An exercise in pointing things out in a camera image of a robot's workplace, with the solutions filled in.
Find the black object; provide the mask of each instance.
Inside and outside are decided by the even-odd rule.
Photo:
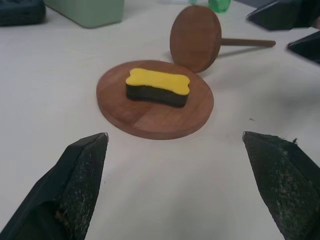
[[[288,44],[292,52],[320,64],[320,31]]]
[[[260,195],[284,238],[319,240],[320,168],[277,136],[245,132],[243,141]]]
[[[45,16],[43,0],[0,0],[0,26],[39,24]]]
[[[318,16],[319,0],[275,0],[250,13],[247,20],[276,31],[309,28]]]
[[[99,194],[108,135],[69,145],[31,189],[0,240],[84,240]]]
[[[188,99],[188,95],[180,95],[166,89],[128,84],[126,84],[126,96],[131,100],[151,101],[177,108],[184,107]]]

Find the black gripper pad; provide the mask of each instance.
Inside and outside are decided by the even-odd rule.
[[[0,240],[84,240],[99,194],[108,135],[69,145],[31,189]]]
[[[286,240],[320,240],[320,169],[293,142],[245,132],[260,195]]]

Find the round wooden board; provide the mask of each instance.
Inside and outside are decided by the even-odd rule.
[[[146,101],[132,101],[126,96],[130,70],[143,68],[190,79],[190,94],[182,108]],[[96,96],[103,116],[122,131],[145,139],[177,139],[199,130],[214,107],[214,96],[207,83],[190,70],[163,61],[143,60],[118,65],[100,79]]]
[[[208,7],[192,5],[175,19],[170,34],[174,63],[199,73],[216,60],[222,43],[221,25]]]

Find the light green box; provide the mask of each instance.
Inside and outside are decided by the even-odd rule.
[[[44,0],[45,4],[84,28],[120,22],[125,0]]]

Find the wooden stick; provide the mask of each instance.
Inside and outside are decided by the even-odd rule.
[[[235,39],[235,38],[222,38],[221,45],[224,46],[257,46],[272,48],[276,45],[272,40],[253,40],[253,39]]]

